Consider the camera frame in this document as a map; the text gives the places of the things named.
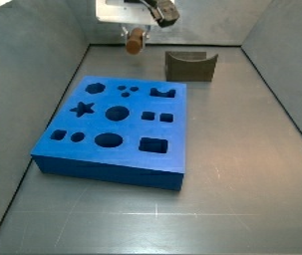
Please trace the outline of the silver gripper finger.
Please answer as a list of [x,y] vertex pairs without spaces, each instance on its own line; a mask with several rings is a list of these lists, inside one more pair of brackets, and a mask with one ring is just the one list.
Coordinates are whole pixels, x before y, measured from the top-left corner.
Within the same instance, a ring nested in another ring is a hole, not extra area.
[[130,39],[130,30],[124,24],[122,24],[122,37],[124,38],[124,42]]
[[143,31],[143,43],[146,43],[150,38],[150,32],[151,32],[151,25],[146,25],[146,28]]

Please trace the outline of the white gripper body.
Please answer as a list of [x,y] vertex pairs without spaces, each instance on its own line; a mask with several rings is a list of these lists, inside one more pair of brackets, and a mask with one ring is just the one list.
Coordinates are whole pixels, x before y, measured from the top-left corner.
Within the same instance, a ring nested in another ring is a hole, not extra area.
[[151,12],[143,3],[124,0],[96,0],[96,18],[101,22],[154,25]]

